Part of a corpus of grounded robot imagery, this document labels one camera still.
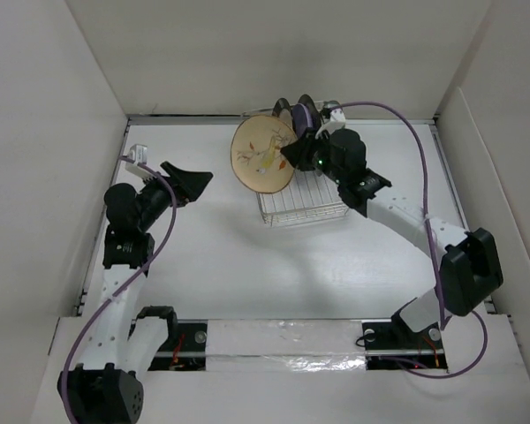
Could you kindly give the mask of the black mosaic rimmed plate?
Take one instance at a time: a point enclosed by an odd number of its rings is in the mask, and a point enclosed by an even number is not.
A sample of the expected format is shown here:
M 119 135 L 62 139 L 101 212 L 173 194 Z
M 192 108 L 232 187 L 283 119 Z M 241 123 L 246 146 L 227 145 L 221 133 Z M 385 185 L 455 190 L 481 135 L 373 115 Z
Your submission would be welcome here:
M 292 125 L 292 106 L 285 98 L 279 98 L 276 101 L 271 115 L 279 118 L 287 125 Z

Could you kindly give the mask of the tan floral round plate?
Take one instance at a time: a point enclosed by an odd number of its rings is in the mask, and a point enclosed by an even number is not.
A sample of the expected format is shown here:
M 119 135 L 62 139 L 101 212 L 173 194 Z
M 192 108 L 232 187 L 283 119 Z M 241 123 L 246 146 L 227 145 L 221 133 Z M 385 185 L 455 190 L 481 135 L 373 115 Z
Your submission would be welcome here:
M 297 140 L 295 132 L 277 117 L 256 115 L 244 120 L 231 141 L 231 168 L 238 181 L 256 193 L 282 191 L 294 168 L 281 149 Z

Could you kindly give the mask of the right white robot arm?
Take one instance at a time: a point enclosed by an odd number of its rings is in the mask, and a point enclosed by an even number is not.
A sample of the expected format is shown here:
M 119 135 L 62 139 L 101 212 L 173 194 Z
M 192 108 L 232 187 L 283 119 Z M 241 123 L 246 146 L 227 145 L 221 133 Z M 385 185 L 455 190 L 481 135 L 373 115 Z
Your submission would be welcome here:
M 451 316 L 466 316 L 504 282 L 496 241 L 482 228 L 467 231 L 431 217 L 367 167 L 367 148 L 357 132 L 339 129 L 315 137 L 306 131 L 281 148 L 296 169 L 315 170 L 332 180 L 344 204 L 393 230 L 437 267 L 439 284 L 393 314 L 390 336 L 410 347 L 422 331 Z

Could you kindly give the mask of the purple plastic plate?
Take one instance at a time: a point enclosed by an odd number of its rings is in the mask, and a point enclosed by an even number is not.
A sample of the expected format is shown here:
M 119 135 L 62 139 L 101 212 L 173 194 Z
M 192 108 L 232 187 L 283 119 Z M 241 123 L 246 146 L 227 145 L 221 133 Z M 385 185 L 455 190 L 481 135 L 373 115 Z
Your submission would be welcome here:
M 302 103 L 296 103 L 291 108 L 291 117 L 294 132 L 299 139 L 309 129 L 314 128 L 314 122 L 308 107 Z

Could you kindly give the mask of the teal round plate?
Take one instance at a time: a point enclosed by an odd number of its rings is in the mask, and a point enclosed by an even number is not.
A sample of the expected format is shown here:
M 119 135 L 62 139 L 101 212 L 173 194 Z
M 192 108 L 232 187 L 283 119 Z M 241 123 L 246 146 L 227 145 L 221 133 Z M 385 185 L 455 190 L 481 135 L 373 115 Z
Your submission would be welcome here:
M 327 110 L 333 110 L 339 107 L 339 102 L 337 101 L 328 101 L 323 104 L 323 108 Z

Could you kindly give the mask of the brown rimmed cream plate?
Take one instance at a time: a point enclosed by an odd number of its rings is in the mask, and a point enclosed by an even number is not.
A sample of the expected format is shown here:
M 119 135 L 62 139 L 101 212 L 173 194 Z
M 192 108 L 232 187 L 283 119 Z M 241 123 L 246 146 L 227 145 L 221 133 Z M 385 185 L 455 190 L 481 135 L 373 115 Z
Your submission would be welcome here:
M 311 117 L 313 123 L 313 128 L 315 130 L 318 130 L 323 124 L 322 115 L 317 109 L 316 103 L 314 102 L 312 97 L 308 94 L 303 94 L 299 98 L 299 103 L 303 104 L 307 108 L 309 116 Z

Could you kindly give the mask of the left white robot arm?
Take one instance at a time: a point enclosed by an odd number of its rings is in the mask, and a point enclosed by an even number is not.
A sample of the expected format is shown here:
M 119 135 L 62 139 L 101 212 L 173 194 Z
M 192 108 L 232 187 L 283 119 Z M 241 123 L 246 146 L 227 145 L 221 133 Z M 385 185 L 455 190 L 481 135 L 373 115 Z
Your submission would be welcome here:
M 71 423 L 135 423 L 144 404 L 141 382 L 155 354 L 180 341 L 173 307 L 137 308 L 151 263 L 169 241 L 156 243 L 149 230 L 166 211 L 197 201 L 213 174 L 181 170 L 168 162 L 156 172 L 126 160 L 144 186 L 112 185 L 104 194 L 104 236 L 99 305 L 83 326 L 57 381 Z

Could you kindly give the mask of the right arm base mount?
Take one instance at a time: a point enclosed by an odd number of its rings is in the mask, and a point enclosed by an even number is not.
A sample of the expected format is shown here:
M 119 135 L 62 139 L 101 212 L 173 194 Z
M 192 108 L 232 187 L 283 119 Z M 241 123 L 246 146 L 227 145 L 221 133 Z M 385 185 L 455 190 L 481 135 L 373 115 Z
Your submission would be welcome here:
M 393 323 L 366 321 L 355 344 L 364 350 L 367 370 L 443 369 L 448 367 L 438 324 L 421 332 L 396 333 Z

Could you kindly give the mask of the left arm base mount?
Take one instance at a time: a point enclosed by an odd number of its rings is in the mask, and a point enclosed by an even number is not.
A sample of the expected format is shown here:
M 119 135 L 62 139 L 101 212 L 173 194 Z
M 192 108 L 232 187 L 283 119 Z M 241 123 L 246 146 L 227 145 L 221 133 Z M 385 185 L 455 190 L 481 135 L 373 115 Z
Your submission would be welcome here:
M 149 371 L 204 371 L 207 321 L 179 321 L 176 335 L 155 354 Z

